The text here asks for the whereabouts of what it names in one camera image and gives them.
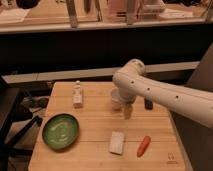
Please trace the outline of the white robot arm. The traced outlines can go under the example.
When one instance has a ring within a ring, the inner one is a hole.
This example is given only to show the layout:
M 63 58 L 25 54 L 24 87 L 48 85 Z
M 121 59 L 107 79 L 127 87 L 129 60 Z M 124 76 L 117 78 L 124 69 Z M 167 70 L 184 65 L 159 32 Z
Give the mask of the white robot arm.
M 144 63 L 132 59 L 113 74 L 121 103 L 133 104 L 137 96 L 142 96 L 213 128 L 213 93 L 152 80 L 145 76 L 145 72 Z

